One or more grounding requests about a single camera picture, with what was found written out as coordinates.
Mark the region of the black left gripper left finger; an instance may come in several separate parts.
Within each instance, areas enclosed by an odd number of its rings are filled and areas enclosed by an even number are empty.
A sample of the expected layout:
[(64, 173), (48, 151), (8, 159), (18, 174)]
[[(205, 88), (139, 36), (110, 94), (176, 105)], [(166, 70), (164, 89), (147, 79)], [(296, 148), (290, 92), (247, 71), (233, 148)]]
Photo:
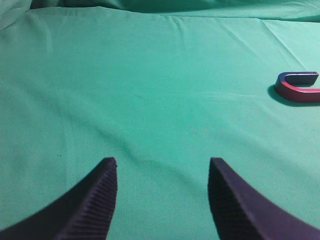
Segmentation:
[(2, 240), (105, 240), (116, 207), (117, 162), (101, 160), (73, 188), (0, 232)]

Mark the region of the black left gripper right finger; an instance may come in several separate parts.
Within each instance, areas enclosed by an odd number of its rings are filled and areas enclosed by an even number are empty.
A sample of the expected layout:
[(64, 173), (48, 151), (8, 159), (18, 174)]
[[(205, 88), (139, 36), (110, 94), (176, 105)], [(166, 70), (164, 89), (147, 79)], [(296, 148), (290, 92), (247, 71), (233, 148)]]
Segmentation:
[(280, 208), (212, 157), (208, 202), (221, 240), (318, 240), (320, 230)]

